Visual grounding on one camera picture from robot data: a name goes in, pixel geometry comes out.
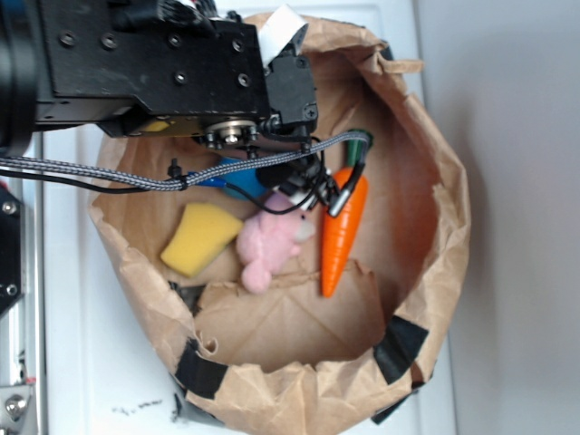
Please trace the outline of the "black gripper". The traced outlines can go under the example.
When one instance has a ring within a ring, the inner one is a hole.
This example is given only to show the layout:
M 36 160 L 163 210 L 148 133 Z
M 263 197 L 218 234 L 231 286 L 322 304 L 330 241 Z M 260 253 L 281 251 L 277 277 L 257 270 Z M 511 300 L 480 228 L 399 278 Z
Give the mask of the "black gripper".
M 179 1 L 37 1 L 46 69 L 36 127 L 201 136 L 270 114 L 257 31 Z

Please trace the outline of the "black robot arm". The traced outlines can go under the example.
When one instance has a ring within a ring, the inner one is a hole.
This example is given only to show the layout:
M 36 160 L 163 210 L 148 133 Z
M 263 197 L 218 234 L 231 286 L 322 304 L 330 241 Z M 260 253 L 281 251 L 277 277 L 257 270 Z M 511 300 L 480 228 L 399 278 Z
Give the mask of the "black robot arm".
M 114 138 L 201 136 L 270 114 L 257 30 L 192 1 L 4 1 L 1 152 L 94 124 Z

